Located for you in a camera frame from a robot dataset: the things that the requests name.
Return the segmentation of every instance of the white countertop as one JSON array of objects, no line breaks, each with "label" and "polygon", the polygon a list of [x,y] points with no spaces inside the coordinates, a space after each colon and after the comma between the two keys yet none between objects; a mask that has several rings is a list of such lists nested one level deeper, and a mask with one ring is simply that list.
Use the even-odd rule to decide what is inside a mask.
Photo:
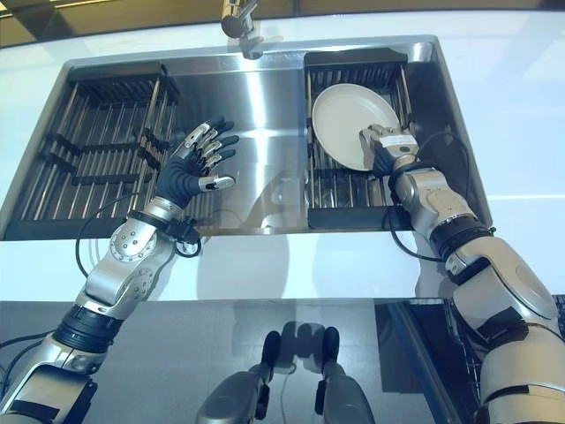
[{"label": "white countertop", "polygon": [[[403,12],[260,22],[267,40],[433,34],[441,43],[489,200],[504,237],[551,293],[565,293],[565,13]],[[0,50],[0,202],[43,105],[70,59],[227,44],[219,24],[81,37]],[[403,239],[413,247],[413,237]],[[84,262],[89,243],[83,243]],[[105,251],[107,240],[99,250]],[[176,258],[154,299],[445,295],[388,233],[212,238]],[[0,242],[0,300],[73,300],[84,277],[73,241]]]}]

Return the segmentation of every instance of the dish rack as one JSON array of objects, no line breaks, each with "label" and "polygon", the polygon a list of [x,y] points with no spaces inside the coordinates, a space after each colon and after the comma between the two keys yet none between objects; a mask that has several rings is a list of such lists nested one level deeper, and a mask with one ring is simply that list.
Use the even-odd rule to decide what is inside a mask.
[{"label": "dish rack", "polygon": [[370,171],[345,168],[322,148],[312,125],[318,95],[334,84],[367,87],[393,108],[403,129],[414,135],[406,84],[407,56],[392,49],[313,52],[305,55],[308,110],[308,169],[305,197],[313,229],[411,230],[408,213],[387,204],[386,180]]},{"label": "dish rack", "polygon": [[66,85],[5,239],[75,238],[96,210],[113,201],[83,233],[109,237],[129,211],[152,197],[178,100],[166,69],[159,63],[79,68]]}]

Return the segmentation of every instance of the kitchen sink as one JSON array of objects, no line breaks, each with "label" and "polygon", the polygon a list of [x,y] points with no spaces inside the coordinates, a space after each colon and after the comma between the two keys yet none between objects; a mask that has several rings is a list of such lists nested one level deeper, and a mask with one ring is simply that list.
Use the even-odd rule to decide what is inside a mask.
[{"label": "kitchen sink", "polygon": [[235,121],[240,141],[237,155],[216,170],[237,184],[198,196],[185,210],[200,234],[382,231],[388,228],[381,219],[386,211],[394,212],[397,229],[409,229],[407,215],[385,204],[386,184],[344,169],[315,139],[315,96],[340,82],[383,95],[418,142],[442,130],[456,133],[470,150],[469,182],[458,143],[439,139],[425,158],[438,163],[452,188],[490,225],[435,37],[262,47],[255,60],[221,48],[65,64],[6,196],[3,238],[76,237],[99,206],[139,191],[100,213],[84,232],[108,237],[129,210],[150,198],[167,153],[187,131],[217,115]]}]

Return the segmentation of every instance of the robotic arm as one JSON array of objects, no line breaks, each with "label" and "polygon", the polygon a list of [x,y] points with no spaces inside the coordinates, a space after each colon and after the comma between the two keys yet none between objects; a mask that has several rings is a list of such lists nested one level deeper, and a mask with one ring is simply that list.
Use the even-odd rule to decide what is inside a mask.
[{"label": "robotic arm", "polygon": [[97,388],[90,375],[102,365],[124,320],[149,296],[179,236],[190,234],[191,225],[177,218],[191,197],[235,184],[232,177],[210,175],[235,154],[223,148],[237,143],[237,136],[218,139],[232,127],[221,117],[208,120],[179,145],[159,176],[155,197],[116,229],[71,310],[5,394],[0,423],[83,420]]},{"label": "robotic arm", "polygon": [[524,260],[477,219],[409,134],[371,125],[359,134],[373,172],[389,175],[393,199],[410,213],[459,285],[453,304],[471,340],[488,354],[477,423],[565,423],[565,343],[557,308]]}]

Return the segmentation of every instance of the white plate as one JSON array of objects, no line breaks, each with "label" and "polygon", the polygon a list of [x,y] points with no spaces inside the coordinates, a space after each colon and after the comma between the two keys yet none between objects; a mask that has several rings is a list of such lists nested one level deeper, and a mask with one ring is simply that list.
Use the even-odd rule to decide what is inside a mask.
[{"label": "white plate", "polygon": [[356,84],[336,84],[322,91],[314,102],[312,123],[324,150],[353,170],[373,167],[373,159],[365,158],[359,131],[370,124],[400,126],[385,99]]}]

